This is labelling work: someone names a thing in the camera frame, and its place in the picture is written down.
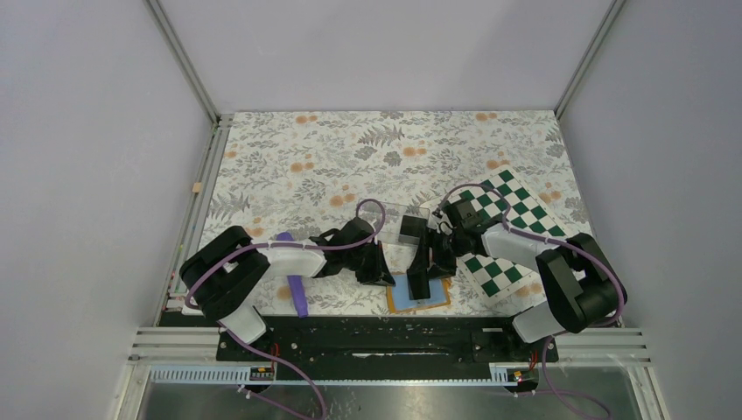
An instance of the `green and white checkerboard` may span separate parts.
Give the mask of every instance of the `green and white checkerboard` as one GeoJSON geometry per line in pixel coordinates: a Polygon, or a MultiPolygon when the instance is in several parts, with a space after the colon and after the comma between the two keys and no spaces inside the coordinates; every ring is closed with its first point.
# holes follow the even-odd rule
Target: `green and white checkerboard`
{"type": "MultiPolygon", "coordinates": [[[[496,188],[510,203],[513,209],[507,220],[513,226],[541,235],[571,236],[569,229],[558,221],[546,204],[532,193],[510,168],[503,168],[496,176],[481,184],[496,188]]],[[[466,189],[459,195],[451,196],[449,202],[460,199],[470,200],[474,209],[485,219],[502,213],[506,207],[501,199],[480,188],[466,189]]],[[[460,262],[458,267],[466,279],[479,286],[476,287],[477,292],[488,302],[502,300],[520,289],[524,280],[538,276],[532,270],[502,258],[469,254],[459,258],[458,261],[460,262]]]]}

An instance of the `floral table surface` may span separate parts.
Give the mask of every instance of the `floral table surface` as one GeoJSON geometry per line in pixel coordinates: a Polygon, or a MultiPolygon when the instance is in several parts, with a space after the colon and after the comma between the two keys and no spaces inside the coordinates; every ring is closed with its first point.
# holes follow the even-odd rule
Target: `floral table surface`
{"type": "MultiPolygon", "coordinates": [[[[589,232],[551,111],[242,112],[234,115],[200,240],[229,226],[257,242],[340,228],[364,198],[418,206],[511,165],[574,231],[589,232]]],[[[487,306],[460,274],[451,305],[418,315],[512,315],[543,301],[539,283],[487,306]]],[[[354,274],[305,279],[310,314],[387,315],[386,291],[354,274]]],[[[296,313],[285,279],[263,279],[248,301],[261,314],[296,313]]]]}

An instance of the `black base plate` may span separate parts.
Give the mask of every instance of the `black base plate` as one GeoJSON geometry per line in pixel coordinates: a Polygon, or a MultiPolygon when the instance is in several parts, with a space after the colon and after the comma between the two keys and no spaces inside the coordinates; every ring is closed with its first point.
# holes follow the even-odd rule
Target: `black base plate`
{"type": "MultiPolygon", "coordinates": [[[[518,346],[513,334],[501,329],[508,318],[379,318],[264,317],[272,331],[253,343],[270,352],[278,344],[280,357],[316,380],[452,380],[490,379],[489,362],[528,363],[543,342],[518,346]]],[[[217,361],[262,361],[220,336],[217,361]]],[[[547,361],[557,361],[551,350],[547,361]]],[[[290,369],[278,369],[277,379],[300,379],[290,369]]]]}

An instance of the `white wall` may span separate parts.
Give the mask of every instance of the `white wall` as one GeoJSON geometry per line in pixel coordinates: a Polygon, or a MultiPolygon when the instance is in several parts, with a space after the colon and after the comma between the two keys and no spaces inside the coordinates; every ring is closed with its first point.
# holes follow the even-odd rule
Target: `white wall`
{"type": "Polygon", "coordinates": [[[740,16],[628,2],[562,121],[674,419],[739,418],[740,16]]]}
{"type": "Polygon", "coordinates": [[[143,2],[0,5],[0,417],[106,414],[208,125],[143,2]]]}
{"type": "Polygon", "coordinates": [[[553,109],[611,0],[163,0],[217,109],[553,109]]]}

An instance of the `glass panel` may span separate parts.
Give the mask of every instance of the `glass panel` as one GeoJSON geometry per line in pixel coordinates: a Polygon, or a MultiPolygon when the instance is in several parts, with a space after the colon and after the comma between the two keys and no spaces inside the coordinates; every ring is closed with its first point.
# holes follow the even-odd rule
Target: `glass panel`
{"type": "MultiPolygon", "coordinates": [[[[549,375],[560,389],[580,391],[607,405],[615,420],[641,418],[626,371],[618,367],[552,368],[549,375]]],[[[576,416],[553,395],[513,398],[500,387],[320,387],[332,419],[383,418],[492,419],[576,416]]],[[[539,389],[546,389],[542,383],[539,389]]],[[[140,420],[200,420],[294,418],[255,398],[246,400],[236,387],[151,383],[140,420]]],[[[275,386],[263,395],[289,405],[307,416],[318,417],[319,406],[306,386],[275,386]]],[[[603,417],[600,408],[584,399],[570,401],[588,414],[603,417]]]]}

